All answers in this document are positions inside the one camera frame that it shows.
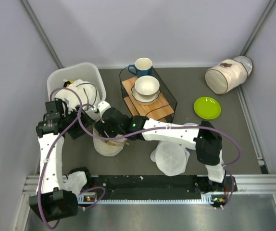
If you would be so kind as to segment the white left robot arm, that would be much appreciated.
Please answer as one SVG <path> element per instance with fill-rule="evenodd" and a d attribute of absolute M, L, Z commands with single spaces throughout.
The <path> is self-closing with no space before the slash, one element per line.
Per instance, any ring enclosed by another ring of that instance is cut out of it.
<path fill-rule="evenodd" d="M 62 172 L 62 150 L 65 134 L 77 139 L 84 134 L 77 112 L 69 111 L 61 99 L 46 102 L 46 114 L 36 127 L 40 145 L 40 176 L 36 195 L 29 198 L 30 208 L 44 222 L 58 221 L 78 213 L 77 198 L 93 186 L 86 167 L 68 174 Z"/>

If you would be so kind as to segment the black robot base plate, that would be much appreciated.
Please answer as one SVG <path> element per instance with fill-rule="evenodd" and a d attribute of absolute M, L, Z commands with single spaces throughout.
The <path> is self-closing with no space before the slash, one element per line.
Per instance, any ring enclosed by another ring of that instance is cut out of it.
<path fill-rule="evenodd" d="M 100 175 L 89 180 L 84 189 L 104 187 L 104 200 L 200 199 L 202 193 L 226 194 L 238 190 L 235 179 L 230 176 L 223 183 L 197 175 Z"/>

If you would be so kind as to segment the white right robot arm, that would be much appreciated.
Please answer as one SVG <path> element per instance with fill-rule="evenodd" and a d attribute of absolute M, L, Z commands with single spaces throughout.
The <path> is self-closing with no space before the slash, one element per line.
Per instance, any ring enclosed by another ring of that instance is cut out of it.
<path fill-rule="evenodd" d="M 208 172 L 208 183 L 213 190 L 226 185 L 226 171 L 222 160 L 222 136 L 207 121 L 196 126 L 182 126 L 157 121 L 146 116 L 128 117 L 119 110 L 99 105 L 100 119 L 95 130 L 103 140 L 127 138 L 132 141 L 167 141 L 195 150 L 197 160 Z"/>

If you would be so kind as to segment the white mesh bra laundry bag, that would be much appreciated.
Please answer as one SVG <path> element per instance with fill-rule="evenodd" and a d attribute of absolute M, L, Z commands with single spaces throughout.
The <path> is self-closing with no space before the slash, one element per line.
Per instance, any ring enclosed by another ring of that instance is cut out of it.
<path fill-rule="evenodd" d="M 119 154 L 123 150 L 126 143 L 126 138 L 121 138 L 113 141 L 104 141 L 93 138 L 93 145 L 97 153 L 108 157 Z"/>

